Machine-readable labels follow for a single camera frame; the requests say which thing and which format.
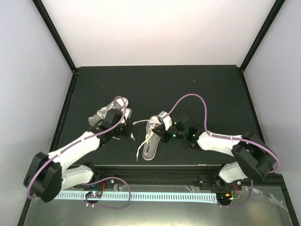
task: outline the white wall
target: white wall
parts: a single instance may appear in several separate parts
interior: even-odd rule
[[[245,72],[267,144],[301,221],[301,1],[287,0]]]
[[[0,224],[15,226],[23,179],[49,150],[71,71],[32,1],[0,5]]]
[[[275,0],[43,0],[76,66],[240,65]]]

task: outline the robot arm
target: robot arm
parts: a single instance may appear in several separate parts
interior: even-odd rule
[[[207,133],[203,129],[193,126],[186,128],[184,123],[172,121],[169,116],[164,116],[159,120],[162,124],[153,129],[153,132],[161,137],[163,143],[167,143],[173,138],[181,139],[187,147],[201,151],[216,151],[235,158],[236,162],[223,165],[210,181],[220,190],[225,183],[232,183],[244,178],[255,182],[263,181],[276,162],[261,148],[239,141],[239,138],[243,138],[268,148],[254,133],[246,133],[243,136],[227,136]]]
[[[125,120],[123,120],[121,124],[105,134],[94,136],[109,129],[121,119],[122,112],[120,110],[111,109],[107,112],[102,122],[91,127],[89,131],[85,132],[70,144],[49,154],[36,154],[26,174],[24,185],[28,187],[36,172],[45,162],[56,155],[58,155],[58,157],[54,158],[33,182],[30,190],[31,194],[35,194],[44,202],[49,202],[53,200],[61,190],[78,184],[96,181],[98,178],[95,178],[93,167],[91,166],[82,165],[73,169],[68,168],[84,155],[98,149],[112,139],[120,135],[128,136],[129,134],[127,134],[127,132],[129,132],[130,125],[127,124],[127,119],[130,118],[131,113],[131,109],[127,108]]]

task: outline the black tabletop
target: black tabletop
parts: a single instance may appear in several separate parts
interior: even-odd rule
[[[244,80],[234,65],[106,66],[82,67],[63,124],[59,147],[78,138],[88,128],[88,117],[124,96],[133,110],[132,119],[149,119],[170,111],[185,94],[201,95],[207,104],[207,127],[211,132],[242,135],[259,129],[248,98]],[[203,128],[204,107],[196,97],[184,99],[171,116],[181,115]],[[94,165],[219,165],[234,158],[212,151],[181,147],[175,140],[160,143],[156,157],[145,161],[136,151],[145,138],[146,123],[134,128],[136,141],[121,137],[93,151],[76,164]]]

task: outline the cable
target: cable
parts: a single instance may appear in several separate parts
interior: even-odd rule
[[[231,185],[232,185],[232,187],[234,188],[234,190],[237,191],[237,192],[240,194],[240,191],[237,190],[237,188],[235,187],[235,185],[234,185],[233,183],[231,183]]]
[[[250,195],[249,195],[248,199],[247,199],[244,203],[242,203],[242,204],[240,204],[240,205],[237,205],[237,206],[223,206],[223,205],[221,205],[221,204],[217,201],[217,204],[218,204],[220,207],[225,207],[225,208],[238,208],[238,207],[242,207],[242,206],[246,205],[246,204],[251,200],[252,196],[253,196],[253,181],[251,180],[251,191],[250,191]]]
[[[104,191],[104,189],[105,189],[105,182],[103,181],[102,192]]]
[[[86,197],[86,200],[85,200],[87,206],[88,206],[88,205],[92,205],[92,207],[97,206],[97,207],[103,207],[103,208],[111,209],[111,210],[120,210],[120,209],[123,209],[123,208],[125,208],[125,207],[127,207],[127,206],[129,205],[129,203],[130,203],[130,201],[131,201],[131,189],[130,189],[128,183],[125,182],[125,181],[124,181],[123,179],[121,179],[121,178],[117,178],[117,177],[108,177],[108,178],[104,178],[104,179],[98,180],[98,181],[93,182],[93,183],[82,184],[82,185],[87,185],[87,186],[89,186],[89,185],[96,185],[96,184],[98,184],[98,183],[101,183],[101,182],[103,182],[103,181],[105,181],[105,180],[109,180],[109,179],[120,180],[122,183],[125,184],[125,186],[127,186],[127,188],[128,188],[128,200],[127,200],[127,202],[126,202],[123,206],[120,206],[120,207],[103,206],[103,205],[99,205],[99,204],[90,204],[90,203],[88,203],[88,201],[87,201],[88,198],[91,198],[92,196],[87,196],[87,197]]]
[[[115,99],[114,99],[114,102],[116,102],[116,100],[117,100],[118,98],[121,98],[121,100],[122,100],[122,102],[123,102],[123,106],[126,106],[126,103],[125,103],[124,99],[123,99],[121,96],[116,96]],[[99,132],[99,133],[90,135],[90,136],[88,136],[88,137],[85,137],[83,140],[87,140],[87,139],[90,139],[90,138],[92,138],[92,137],[96,137],[96,136],[103,135],[103,134],[105,134],[105,133],[107,133],[107,132],[109,132],[109,131],[115,129],[115,128],[122,122],[122,120],[124,119],[125,115],[126,115],[126,108],[124,107],[124,111],[123,111],[123,114],[122,114],[120,120],[119,120],[114,126],[112,126],[111,128],[109,128],[109,129],[107,129],[107,130],[105,130],[105,131],[102,131],[102,132]],[[60,155],[63,154],[64,152],[66,152],[67,150],[69,150],[70,148],[72,148],[73,146],[77,145],[77,144],[80,143],[80,142],[82,142],[81,139],[79,139],[79,140],[77,140],[77,141],[71,143],[70,145],[68,145],[66,148],[64,148],[64,149],[60,152]],[[32,185],[33,185],[34,181],[37,179],[37,177],[39,176],[39,174],[44,170],[44,168],[45,168],[47,165],[49,165],[49,164],[50,164],[55,158],[57,158],[58,156],[59,156],[59,155],[56,154],[56,155],[53,156],[51,159],[49,159],[47,162],[45,162],[45,163],[41,166],[41,168],[39,168],[39,170],[35,173],[35,175],[32,177],[32,179],[31,179],[31,181],[30,181],[30,183],[29,183],[29,185],[28,185],[28,187],[27,187],[27,192],[26,192],[27,197],[28,197],[29,199],[36,199],[36,198],[37,198],[37,196],[32,196],[32,195],[30,194],[30,190],[31,190],[31,188],[32,188]]]
[[[225,136],[221,136],[221,135],[215,135],[215,134],[212,134],[208,131],[207,129],[207,106],[206,106],[206,103],[205,103],[205,100],[198,94],[195,94],[195,93],[189,93],[189,94],[186,94],[184,95],[183,97],[181,97],[176,103],[175,105],[173,106],[173,108],[167,113],[167,115],[165,115],[162,119],[166,118],[167,116],[169,116],[175,109],[175,107],[177,107],[177,105],[180,103],[180,101],[182,101],[184,98],[186,97],[190,97],[190,96],[194,96],[194,97],[198,97],[202,102],[203,102],[203,105],[204,105],[204,109],[205,109],[205,117],[204,117],[204,129],[206,131],[206,133],[212,137],[215,137],[215,138],[220,138],[220,139],[226,139],[226,140],[237,140],[237,141],[243,141],[243,142],[246,142],[246,143],[250,143],[252,145],[255,145],[261,149],[263,149],[264,151],[266,151],[267,153],[269,153],[276,161],[277,163],[277,167],[274,169],[274,170],[271,170],[269,173],[274,173],[276,170],[279,169],[280,167],[280,160],[278,159],[278,157],[271,151],[269,150],[268,148],[254,142],[254,141],[251,141],[251,140],[247,140],[247,139],[243,139],[243,138],[236,138],[236,137],[225,137]]]

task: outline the black metal frame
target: black metal frame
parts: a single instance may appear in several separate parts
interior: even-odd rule
[[[77,72],[77,68],[76,68],[75,64],[73,63],[66,47],[65,47],[58,31],[56,30],[56,28],[55,28],[55,26],[54,26],[54,24],[53,24],[53,22],[52,22],[52,20],[49,16],[48,12],[47,12],[45,6],[43,5],[42,1],[41,0],[32,0],[32,1],[35,4],[37,10],[39,11],[41,17],[43,18],[46,26],[48,27],[51,35],[53,36],[55,42],[57,43],[62,55],[64,56],[66,62],[69,65],[71,71],[73,72],[72,79],[71,79],[71,82],[70,82],[70,85],[69,85],[69,88],[68,88],[68,91],[67,91],[67,95],[66,95],[64,104],[63,104],[63,108],[62,108],[62,111],[61,111],[61,114],[60,114],[60,117],[59,117],[59,121],[58,121],[56,130],[55,130],[55,134],[54,134],[54,137],[53,137],[53,140],[52,140],[52,143],[51,143],[50,151],[53,151],[57,148],[57,145],[58,145],[58,140],[59,140],[59,137],[61,135],[64,120],[65,120],[65,117],[66,117],[66,114],[67,114],[67,111],[68,111],[68,107],[69,107],[69,104],[70,104],[70,101],[71,101],[71,97],[72,97],[72,94],[73,94],[75,84],[76,84],[76,81],[77,81],[78,72]],[[249,96],[250,103],[252,105],[253,113],[256,117],[256,122],[257,122],[257,125],[258,125],[258,128],[259,128],[259,131],[260,131],[260,136],[261,136],[263,141],[264,141],[264,137],[263,137],[260,125],[259,125],[259,121],[258,121],[257,116],[256,116],[256,112],[255,112],[253,102],[252,102],[252,99],[251,99],[251,96],[250,96],[250,93],[249,93],[249,90],[248,90],[248,86],[246,84],[244,71],[246,70],[248,64],[250,63],[250,61],[251,61],[252,57],[254,56],[257,48],[259,47],[259,45],[260,45],[261,41],[263,40],[263,38],[264,38],[265,34],[267,33],[267,31],[269,30],[271,24],[273,23],[274,19],[276,18],[277,14],[280,11],[280,9],[281,9],[284,2],[285,2],[285,0],[276,0],[275,1],[271,11],[269,12],[265,22],[263,23],[259,33],[257,34],[251,48],[249,49],[245,59],[243,60],[243,63],[241,65],[241,67],[239,68],[239,70],[241,71],[241,74],[242,74],[242,79],[244,80],[244,84],[246,86],[246,90],[248,92],[248,96]],[[141,176],[143,176],[143,175],[147,176],[151,173],[154,173],[154,174],[158,175],[158,170],[159,170],[160,174],[171,176],[169,178],[169,182],[166,182],[166,184],[179,184],[179,183],[181,183],[181,184],[195,184],[195,181],[189,181],[190,180],[189,175],[201,174],[202,172],[204,173],[204,170],[207,171],[207,172],[211,172],[213,170],[216,170],[215,167],[210,167],[210,168],[206,167],[206,169],[204,169],[200,166],[173,167],[172,169],[170,167],[160,167],[160,166],[152,167],[151,169],[148,167],[147,172],[146,172],[146,169],[144,169],[143,166],[134,167],[134,168],[133,167],[114,167],[114,168],[112,168],[112,167],[105,167],[105,168],[98,167],[98,168],[106,176],[110,176],[110,175],[111,176],[112,175],[120,175],[120,176],[122,176],[122,175],[132,175],[132,176],[139,175],[139,177],[135,177],[135,180],[137,181],[137,183],[139,182],[139,178],[141,178]],[[172,177],[172,174],[179,174],[179,173],[181,173],[183,175],[186,174],[187,177],[183,177],[184,180],[181,180],[181,179],[177,178],[177,181],[173,181],[173,179],[175,177]],[[160,179],[160,178],[156,179],[155,177],[152,177],[152,180],[153,181],[151,183],[153,183],[153,184],[158,183],[158,182],[160,182],[160,184],[164,184],[164,183],[162,183],[162,179]],[[244,180],[243,183],[242,183],[242,186],[243,185],[248,186],[249,181]],[[293,205],[292,205],[292,202],[291,202],[291,199],[290,199],[290,196],[289,196],[289,193],[287,191],[287,188],[286,188],[286,185],[285,185],[285,182],[284,182],[284,179],[283,179],[282,175],[279,175],[279,174],[268,175],[265,178],[264,182],[256,183],[255,185],[256,186],[279,186],[279,187],[281,187],[283,196],[285,198],[286,206],[289,210],[289,214],[290,214],[292,223],[293,223],[294,226],[299,225],[298,219],[297,219],[295,211],[293,209]],[[25,202],[22,214],[20,216],[18,226],[23,226],[24,225],[30,203],[31,203],[31,200],[27,199],[26,202]]]
[[[66,49],[59,33],[57,32],[55,25],[53,24],[43,2],[41,0],[32,0],[34,5],[36,6],[37,10],[39,11],[42,19],[44,20],[48,30],[50,31],[53,39],[55,40],[57,46],[59,47],[62,55],[64,56],[67,64],[69,65],[72,72],[76,71],[76,66],[74,62],[71,59],[71,56],[68,53],[68,50]]]
[[[265,19],[261,29],[259,30],[252,46],[250,47],[243,63],[240,66],[240,70],[243,73],[246,70],[246,67],[250,63],[252,57],[254,56],[256,50],[258,49],[261,41],[263,40],[264,36],[269,30],[269,27],[272,25],[274,19],[276,18],[278,12],[280,11],[281,7],[283,6],[285,0],[276,0],[272,9],[270,10],[267,18]]]

